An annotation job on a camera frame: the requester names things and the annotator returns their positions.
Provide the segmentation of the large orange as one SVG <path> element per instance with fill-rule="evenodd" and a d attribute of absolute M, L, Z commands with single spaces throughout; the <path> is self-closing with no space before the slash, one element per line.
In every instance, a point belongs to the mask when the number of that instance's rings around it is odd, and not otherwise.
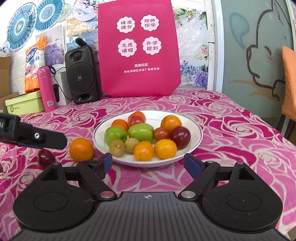
<path fill-rule="evenodd" d="M 93 158 L 94 148 L 87 139 L 76 138 L 70 144 L 69 153 L 74 161 L 82 162 Z"/>

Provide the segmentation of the dark red plum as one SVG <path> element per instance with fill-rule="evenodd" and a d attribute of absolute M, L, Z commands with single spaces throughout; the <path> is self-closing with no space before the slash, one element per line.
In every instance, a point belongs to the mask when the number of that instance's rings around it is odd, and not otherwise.
<path fill-rule="evenodd" d="M 46 169 L 49 165 L 56 161 L 55 156 L 46 149 L 41 149 L 37 155 L 38 164 L 43 168 Z"/>

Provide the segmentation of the green apple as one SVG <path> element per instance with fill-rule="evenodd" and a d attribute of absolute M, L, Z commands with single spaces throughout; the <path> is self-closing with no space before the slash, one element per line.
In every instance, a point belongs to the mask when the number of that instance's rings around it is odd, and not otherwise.
<path fill-rule="evenodd" d="M 136 138 L 139 142 L 148 141 L 151 143 L 154 140 L 153 132 L 154 128 L 148 123 L 138 123 L 129 128 L 128 135 L 130 138 Z"/>
<path fill-rule="evenodd" d="M 127 132 L 118 126 L 111 126 L 105 131 L 104 139 L 107 145 L 114 140 L 125 142 L 127 140 Z"/>

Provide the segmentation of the green cardboard box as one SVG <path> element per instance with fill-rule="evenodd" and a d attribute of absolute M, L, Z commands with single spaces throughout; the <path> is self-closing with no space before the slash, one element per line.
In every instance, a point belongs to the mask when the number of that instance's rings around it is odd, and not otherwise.
<path fill-rule="evenodd" d="M 8 99 L 5 104 L 8 113 L 13 115 L 40 113 L 45 110 L 39 90 Z"/>

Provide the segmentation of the kiwi fruit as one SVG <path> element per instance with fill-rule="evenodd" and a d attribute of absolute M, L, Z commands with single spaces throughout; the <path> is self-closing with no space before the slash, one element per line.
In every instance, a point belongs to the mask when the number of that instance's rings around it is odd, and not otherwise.
<path fill-rule="evenodd" d="M 125 141 L 125 151 L 128 154 L 133 154 L 133 150 L 138 143 L 139 143 L 139 140 L 137 140 L 136 138 L 128 138 Z"/>
<path fill-rule="evenodd" d="M 125 153 L 125 144 L 122 140 L 114 140 L 109 144 L 109 152 L 112 156 L 121 157 Z"/>

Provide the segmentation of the white plate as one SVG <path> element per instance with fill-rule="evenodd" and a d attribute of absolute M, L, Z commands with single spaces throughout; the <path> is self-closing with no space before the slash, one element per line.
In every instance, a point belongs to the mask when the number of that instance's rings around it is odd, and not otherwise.
<path fill-rule="evenodd" d="M 153 146 L 156 143 L 153 139 L 153 131 L 160 127 L 163 118 L 171 113 L 160 110 L 143 110 L 142 113 L 146 119 L 145 123 L 135 124 L 129 128 L 128 131 L 125 131 L 120 127 L 114 128 L 111 124 L 116 120 L 127 120 L 127 117 L 130 116 L 131 113 L 124 113 L 111 117 L 99 124 L 93 133 L 95 147 L 100 152 L 107 153 L 109 152 L 109 143 L 111 141 L 126 141 L 128 138 L 135 138 L 140 142 L 148 141 Z M 186 153 L 194 151 L 201 144 L 203 139 L 203 131 L 201 127 L 196 122 L 183 115 L 176 113 L 173 113 L 173 115 L 181 121 L 182 126 L 191 134 L 189 143 L 183 149 L 177 150 L 175 156 L 163 160 L 157 156 L 153 156 L 149 161 L 138 161 L 133 153 L 124 153 L 120 157 L 114 157 L 113 160 L 117 163 L 131 167 L 154 168 L 180 161 Z"/>

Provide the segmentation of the large red plum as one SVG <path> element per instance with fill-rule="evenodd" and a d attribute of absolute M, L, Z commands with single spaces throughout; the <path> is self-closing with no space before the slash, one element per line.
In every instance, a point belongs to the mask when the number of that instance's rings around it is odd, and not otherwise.
<path fill-rule="evenodd" d="M 177 126 L 172 130 L 170 139 L 176 143 L 178 149 L 184 149 L 191 140 L 191 134 L 187 128 Z"/>

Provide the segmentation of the pink rose tablecloth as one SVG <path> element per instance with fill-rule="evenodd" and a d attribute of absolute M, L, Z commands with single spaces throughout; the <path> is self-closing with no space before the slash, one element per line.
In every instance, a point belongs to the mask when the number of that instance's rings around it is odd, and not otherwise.
<path fill-rule="evenodd" d="M 295 146 L 259 116 L 229 97 L 206 90 L 178 90 L 165 97 L 109 98 L 75 105 L 69 103 L 50 113 L 23 115 L 22 121 L 66 135 L 68 141 L 92 141 L 95 128 L 115 115 L 143 110 L 179 113 L 203 130 L 201 145 L 192 153 L 202 161 L 221 166 L 246 162 L 281 198 L 283 213 L 277 229 L 287 236 L 295 227 Z M 1 144 L 1 239 L 19 231 L 13 213 L 17 196 L 41 173 L 39 150 Z M 105 178 L 117 194 L 122 191 L 180 192 L 192 181 L 183 161 L 162 168 L 132 168 L 113 163 Z"/>

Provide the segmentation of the orange fruit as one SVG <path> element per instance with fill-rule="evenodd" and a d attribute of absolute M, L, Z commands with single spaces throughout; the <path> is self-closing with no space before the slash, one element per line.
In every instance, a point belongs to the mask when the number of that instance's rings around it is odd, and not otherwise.
<path fill-rule="evenodd" d="M 130 128 L 128 122 L 125 120 L 122 120 L 122 119 L 114 120 L 112 122 L 111 126 L 116 126 L 116 127 L 122 128 L 126 132 L 128 132 L 128 129 Z"/>
<path fill-rule="evenodd" d="M 169 139 L 162 139 L 154 146 L 156 156 L 162 160 L 173 158 L 177 153 L 177 145 Z"/>
<path fill-rule="evenodd" d="M 182 122 L 175 115 L 165 116 L 161 121 L 161 127 L 168 130 L 170 133 L 176 128 L 182 126 Z"/>
<path fill-rule="evenodd" d="M 142 141 L 133 149 L 133 155 L 136 161 L 151 161 L 154 156 L 154 147 L 150 142 Z"/>

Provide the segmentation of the small red apple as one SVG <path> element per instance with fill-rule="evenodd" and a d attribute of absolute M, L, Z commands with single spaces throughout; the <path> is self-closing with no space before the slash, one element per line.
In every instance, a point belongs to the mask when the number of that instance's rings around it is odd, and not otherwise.
<path fill-rule="evenodd" d="M 154 140 L 156 142 L 162 140 L 162 139 L 169 139 L 170 138 L 170 132 L 165 129 L 164 127 L 156 128 L 153 132 Z"/>

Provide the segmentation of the pink thermos bottle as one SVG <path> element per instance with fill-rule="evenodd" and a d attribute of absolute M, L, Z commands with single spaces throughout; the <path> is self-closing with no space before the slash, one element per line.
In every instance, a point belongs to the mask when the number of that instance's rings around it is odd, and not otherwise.
<path fill-rule="evenodd" d="M 48 66 L 38 69 L 37 77 L 39 82 L 40 94 L 45 112 L 51 112 L 57 109 L 57 102 L 51 80 L 51 72 Z"/>

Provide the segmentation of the orange snack package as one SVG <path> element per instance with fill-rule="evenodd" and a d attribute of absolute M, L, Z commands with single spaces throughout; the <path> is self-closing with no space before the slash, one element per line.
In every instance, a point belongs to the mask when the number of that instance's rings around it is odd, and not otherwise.
<path fill-rule="evenodd" d="M 37 71 L 45 66 L 44 53 L 46 44 L 46 37 L 41 36 L 36 44 L 26 50 L 25 93 L 39 90 Z"/>

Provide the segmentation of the black speaker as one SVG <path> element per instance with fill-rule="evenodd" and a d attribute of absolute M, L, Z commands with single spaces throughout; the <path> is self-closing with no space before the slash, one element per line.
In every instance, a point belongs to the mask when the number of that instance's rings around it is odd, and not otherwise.
<path fill-rule="evenodd" d="M 65 55 L 68 86 L 74 104 L 96 102 L 103 96 L 97 51 L 83 39 Z"/>

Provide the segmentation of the orange covered chair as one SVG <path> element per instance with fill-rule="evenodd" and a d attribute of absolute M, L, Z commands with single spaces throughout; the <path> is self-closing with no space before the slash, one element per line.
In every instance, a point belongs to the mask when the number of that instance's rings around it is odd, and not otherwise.
<path fill-rule="evenodd" d="M 285 99 L 282 104 L 282 113 L 289 119 L 296 121 L 296 53 L 292 49 L 282 47 L 282 59 L 285 71 Z"/>

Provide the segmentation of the pink tote bag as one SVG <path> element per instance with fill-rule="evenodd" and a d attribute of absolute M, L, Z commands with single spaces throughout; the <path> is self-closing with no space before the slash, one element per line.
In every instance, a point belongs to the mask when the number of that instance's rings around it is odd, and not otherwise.
<path fill-rule="evenodd" d="M 102 90 L 112 97 L 166 96 L 181 83 L 170 1 L 111 1 L 98 7 Z"/>

